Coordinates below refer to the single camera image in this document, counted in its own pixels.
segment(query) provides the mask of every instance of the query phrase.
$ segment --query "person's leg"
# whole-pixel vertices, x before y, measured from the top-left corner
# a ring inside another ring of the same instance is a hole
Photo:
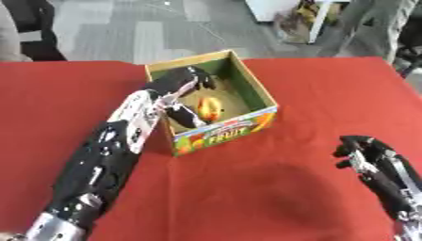
[[[335,56],[347,46],[361,25],[363,18],[373,8],[374,0],[353,0],[341,13],[335,27],[328,29],[321,40],[318,56]]]
[[[8,9],[0,0],[0,61],[21,61],[21,41]]]
[[[392,64],[398,49],[398,37],[418,0],[376,0],[374,26],[359,33],[372,56],[381,56]]]

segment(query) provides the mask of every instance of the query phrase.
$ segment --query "red tablecloth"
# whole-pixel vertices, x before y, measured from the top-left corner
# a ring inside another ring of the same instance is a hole
[[[179,158],[157,130],[90,240],[389,240],[376,197],[331,153],[340,135],[370,135],[421,169],[418,96],[377,58],[246,63],[282,107],[274,126]],[[13,63],[0,64],[0,78],[0,230],[23,232],[67,157],[144,70]]]

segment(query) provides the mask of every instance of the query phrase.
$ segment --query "robotic arm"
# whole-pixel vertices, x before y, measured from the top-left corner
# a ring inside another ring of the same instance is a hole
[[[373,137],[340,137],[339,169],[354,169],[395,221],[396,241],[422,240],[422,180],[410,163]]]
[[[71,156],[53,185],[53,198],[26,235],[10,240],[86,240],[119,196],[162,112],[188,128],[205,125],[177,102],[201,86],[215,88],[205,71],[186,67],[130,94]]]

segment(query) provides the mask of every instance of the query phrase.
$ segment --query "cardboard box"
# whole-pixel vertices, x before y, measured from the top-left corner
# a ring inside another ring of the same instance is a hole
[[[184,66],[197,66],[211,73],[217,88],[202,88],[180,101],[197,112],[201,98],[217,97],[222,102],[223,112],[218,121],[197,129],[186,129],[163,118],[174,155],[191,153],[271,125],[278,105],[235,52],[226,50],[147,65],[148,81],[159,78],[167,70]]]

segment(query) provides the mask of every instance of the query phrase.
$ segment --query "white object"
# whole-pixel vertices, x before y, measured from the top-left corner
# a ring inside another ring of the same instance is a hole
[[[332,3],[347,3],[351,0],[316,0],[320,8],[314,25],[309,34],[309,43],[314,43],[319,35],[324,20]],[[300,0],[246,0],[251,12],[258,22],[272,22],[277,13],[290,11],[299,4]]]
[[[314,43],[317,40],[319,31],[324,24],[325,18],[327,17],[328,11],[332,3],[348,3],[351,0],[316,0],[320,3],[318,15],[316,16],[315,22],[312,25],[311,32],[309,33],[309,43]]]
[[[272,22],[277,13],[289,12],[300,0],[246,0],[257,22]]]

